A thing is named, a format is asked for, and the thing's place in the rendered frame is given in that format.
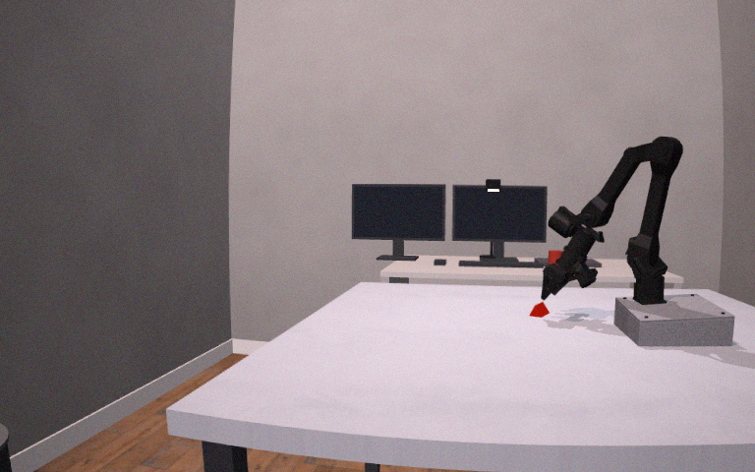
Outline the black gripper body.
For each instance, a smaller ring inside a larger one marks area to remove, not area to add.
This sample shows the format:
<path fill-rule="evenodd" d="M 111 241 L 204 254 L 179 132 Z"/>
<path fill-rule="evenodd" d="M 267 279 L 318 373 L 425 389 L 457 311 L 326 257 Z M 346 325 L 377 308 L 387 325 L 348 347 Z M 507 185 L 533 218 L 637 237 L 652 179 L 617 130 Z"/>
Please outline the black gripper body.
<path fill-rule="evenodd" d="M 555 261 L 556 264 L 546 265 L 543 270 L 544 274 L 549 276 L 560 285 L 565 284 L 569 279 L 569 275 L 571 274 L 569 274 L 567 271 L 569 271 L 569 269 L 578 261 L 587 259 L 588 255 L 575 249 L 572 245 L 570 245 L 570 243 L 568 243 L 567 246 L 564 246 L 563 250 L 564 251 L 560 258 Z M 573 275 L 574 272 L 571 276 Z"/>

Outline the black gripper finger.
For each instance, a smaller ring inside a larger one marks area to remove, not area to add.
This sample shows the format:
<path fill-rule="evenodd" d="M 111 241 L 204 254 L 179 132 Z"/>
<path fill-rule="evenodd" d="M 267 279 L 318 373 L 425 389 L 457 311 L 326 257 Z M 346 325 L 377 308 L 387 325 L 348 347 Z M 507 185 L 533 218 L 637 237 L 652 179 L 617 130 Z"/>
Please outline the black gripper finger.
<path fill-rule="evenodd" d="M 558 284 L 556 281 L 554 281 L 553 279 L 551 279 L 549 276 L 545 275 L 544 273 L 543 275 L 544 275 L 544 278 L 543 278 L 543 288 L 542 288 L 541 299 L 545 301 L 551 295 L 551 293 L 556 289 L 556 287 L 563 286 L 563 285 Z"/>
<path fill-rule="evenodd" d="M 573 276 L 569 275 L 569 279 L 567 280 L 567 282 L 565 283 L 565 285 L 566 285 L 566 284 L 567 284 L 567 283 L 568 283 L 569 281 L 572 281 L 572 280 L 576 280 L 575 276 L 574 276 L 574 275 L 573 275 Z M 558 293 L 558 292 L 559 292 L 559 291 L 560 291 L 560 290 L 561 290 L 561 289 L 562 289 L 562 288 L 563 288 L 563 287 L 564 287 L 565 285 L 563 285 L 563 286 L 560 286 L 560 287 L 556 287 L 556 289 L 555 289 L 555 290 L 554 290 L 554 291 L 552 292 L 552 295 L 556 295 L 556 294 L 557 294 L 557 293 Z"/>

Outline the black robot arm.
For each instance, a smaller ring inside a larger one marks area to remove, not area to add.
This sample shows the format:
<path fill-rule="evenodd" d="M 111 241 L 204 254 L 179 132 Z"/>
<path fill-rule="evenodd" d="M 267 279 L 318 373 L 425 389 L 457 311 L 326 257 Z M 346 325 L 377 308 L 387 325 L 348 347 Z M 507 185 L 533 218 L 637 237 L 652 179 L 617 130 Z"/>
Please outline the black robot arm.
<path fill-rule="evenodd" d="M 640 232 L 637 237 L 629 238 L 625 253 L 628 254 L 627 263 L 637 278 L 634 282 L 633 300 L 641 305 L 667 302 L 664 300 L 663 274 L 666 274 L 668 266 L 659 257 L 659 230 L 670 178 L 682 153 L 681 142 L 671 137 L 658 137 L 649 144 L 627 148 L 605 186 L 583 207 L 581 213 L 575 215 L 565 206 L 560 206 L 548 223 L 562 237 L 572 237 L 569 243 L 575 249 L 588 254 L 595 241 L 605 242 L 603 232 L 592 228 L 604 226 L 610 221 L 614 204 L 635 170 L 641 162 L 650 161 L 652 178 Z M 589 225 L 585 225 L 585 228 L 581 224 Z M 585 264 L 586 261 L 587 259 L 578 261 L 568 271 L 571 275 L 574 272 L 581 288 L 595 282 L 598 274 L 595 268 L 589 268 Z"/>

